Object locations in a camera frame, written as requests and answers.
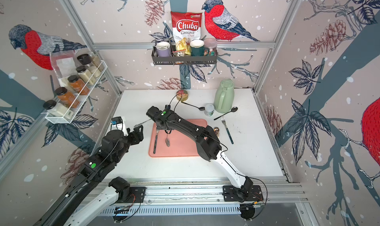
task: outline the white table surface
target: white table surface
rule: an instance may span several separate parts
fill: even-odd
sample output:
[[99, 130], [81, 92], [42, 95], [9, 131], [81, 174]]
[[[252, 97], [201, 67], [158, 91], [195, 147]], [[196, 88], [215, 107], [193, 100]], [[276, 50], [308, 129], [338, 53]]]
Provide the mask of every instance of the white table surface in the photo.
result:
[[[165, 104], [175, 96], [177, 90], [126, 90], [123, 92], [115, 116], [123, 116], [127, 128], [149, 119], [146, 111], [153, 105], [163, 110]], [[189, 104], [202, 107], [213, 103], [216, 90], [187, 90]], [[171, 104], [173, 110], [177, 104], [175, 98]], [[266, 132], [259, 109], [251, 89], [235, 89], [233, 106], [239, 109], [225, 116], [230, 139], [221, 119], [214, 120], [220, 114], [214, 112], [206, 116], [203, 111], [179, 103], [176, 113], [185, 119], [205, 119], [212, 128], [219, 127], [221, 143], [228, 147], [226, 156], [245, 175], [283, 176], [272, 144]], [[226, 176], [212, 162], [201, 157], [150, 157], [148, 149], [152, 134], [153, 121], [144, 126], [144, 140], [129, 148], [116, 168], [106, 176], [109, 181], [117, 176], [128, 181], [214, 181], [226, 180]]]

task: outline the wallpapered wall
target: wallpapered wall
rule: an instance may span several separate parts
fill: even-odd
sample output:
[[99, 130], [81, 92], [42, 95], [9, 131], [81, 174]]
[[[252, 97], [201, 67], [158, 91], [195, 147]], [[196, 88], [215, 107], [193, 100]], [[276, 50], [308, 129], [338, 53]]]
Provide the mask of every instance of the wallpapered wall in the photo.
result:
[[[58, 0], [0, 3], [1, 161], [54, 97], [58, 81], [46, 55], [87, 49]], [[102, 79], [73, 124], [48, 123], [38, 133], [0, 182], [2, 225], [30, 225], [45, 213], [91, 153], [115, 99]]]
[[[232, 29], [251, 38], [273, 41], [290, 0], [221, 0], [226, 20], [239, 24]], [[170, 11], [203, 13], [201, 37], [218, 37], [225, 30], [205, 26], [202, 9], [207, 0], [71, 0], [95, 43], [151, 42], [156, 37], [171, 37]], [[221, 80], [232, 78], [235, 86], [253, 87], [268, 48], [219, 49], [216, 65], [153, 66], [151, 50], [101, 50], [102, 57], [117, 76], [122, 90], [217, 88]]]
[[259, 93], [324, 225], [380, 221], [379, 4], [304, 0]]

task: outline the green thermos jug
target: green thermos jug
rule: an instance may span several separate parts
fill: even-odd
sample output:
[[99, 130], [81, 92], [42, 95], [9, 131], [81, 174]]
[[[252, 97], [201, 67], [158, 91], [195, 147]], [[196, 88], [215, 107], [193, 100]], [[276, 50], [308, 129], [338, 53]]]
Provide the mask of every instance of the green thermos jug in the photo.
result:
[[225, 79], [220, 82], [214, 100], [214, 107], [217, 112], [227, 113], [231, 110], [235, 97], [234, 87], [235, 84], [231, 79]]

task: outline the orange spice jar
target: orange spice jar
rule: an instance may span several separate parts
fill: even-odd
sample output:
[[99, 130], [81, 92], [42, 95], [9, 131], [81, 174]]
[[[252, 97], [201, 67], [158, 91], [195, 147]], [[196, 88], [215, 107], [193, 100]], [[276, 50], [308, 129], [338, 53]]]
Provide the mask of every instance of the orange spice jar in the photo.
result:
[[68, 91], [64, 87], [59, 87], [55, 89], [55, 93], [58, 95], [58, 98], [62, 101], [64, 105], [67, 107], [70, 107], [71, 104], [73, 104], [70, 108], [77, 108], [79, 105], [79, 101], [75, 100], [75, 96], [71, 91]]
[[84, 81], [80, 79], [77, 75], [71, 75], [67, 78], [70, 86], [79, 93], [79, 95], [87, 95], [90, 93], [90, 89], [86, 86]]

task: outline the black spoon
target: black spoon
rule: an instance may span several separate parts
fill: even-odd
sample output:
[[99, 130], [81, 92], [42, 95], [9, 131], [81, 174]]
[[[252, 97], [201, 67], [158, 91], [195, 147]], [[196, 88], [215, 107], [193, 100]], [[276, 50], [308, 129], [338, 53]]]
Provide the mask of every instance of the black spoon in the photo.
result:
[[[237, 107], [236, 107], [236, 106], [235, 106], [235, 107], [232, 107], [231, 111], [227, 112], [226, 114], [228, 114], [228, 113], [230, 113], [230, 112], [235, 112], [236, 110], [237, 110]], [[222, 114], [221, 116], [215, 118], [214, 120], [219, 119], [219, 118], [222, 117], [223, 115], [225, 115], [225, 114]]]
[[196, 108], [198, 108], [199, 110], [204, 110], [205, 109], [204, 107], [196, 107]]

